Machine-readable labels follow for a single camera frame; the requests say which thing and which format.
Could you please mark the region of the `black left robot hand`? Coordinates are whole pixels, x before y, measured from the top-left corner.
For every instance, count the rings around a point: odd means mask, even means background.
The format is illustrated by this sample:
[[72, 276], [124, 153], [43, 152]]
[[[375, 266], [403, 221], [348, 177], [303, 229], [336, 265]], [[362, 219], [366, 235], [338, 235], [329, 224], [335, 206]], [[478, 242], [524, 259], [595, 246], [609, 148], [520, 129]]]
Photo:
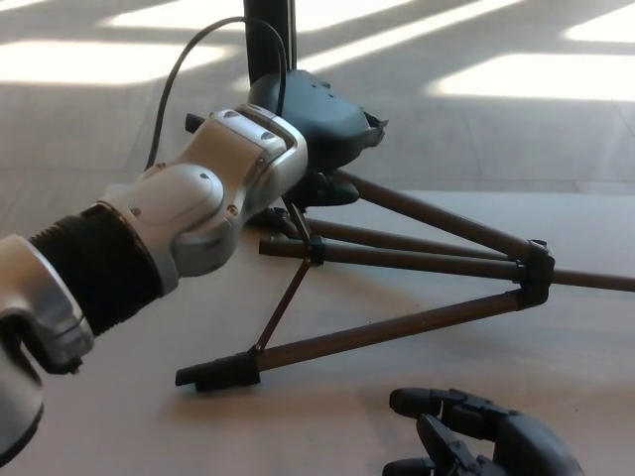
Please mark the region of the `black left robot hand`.
[[357, 188], [336, 171], [378, 146], [386, 120], [331, 90], [329, 83], [305, 70], [286, 76], [282, 118], [294, 126], [308, 146], [308, 167], [303, 178], [288, 192], [300, 210], [342, 206], [360, 198]]

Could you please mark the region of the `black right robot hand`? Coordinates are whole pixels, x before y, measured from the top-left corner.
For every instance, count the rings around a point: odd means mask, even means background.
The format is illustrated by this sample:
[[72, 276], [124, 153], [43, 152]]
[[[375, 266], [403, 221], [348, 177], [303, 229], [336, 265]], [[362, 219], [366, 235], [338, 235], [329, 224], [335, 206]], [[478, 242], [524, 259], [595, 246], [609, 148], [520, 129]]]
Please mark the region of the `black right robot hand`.
[[456, 389], [401, 388], [393, 412], [416, 421], [426, 457], [392, 461], [384, 475], [581, 475], [565, 443], [540, 420]]

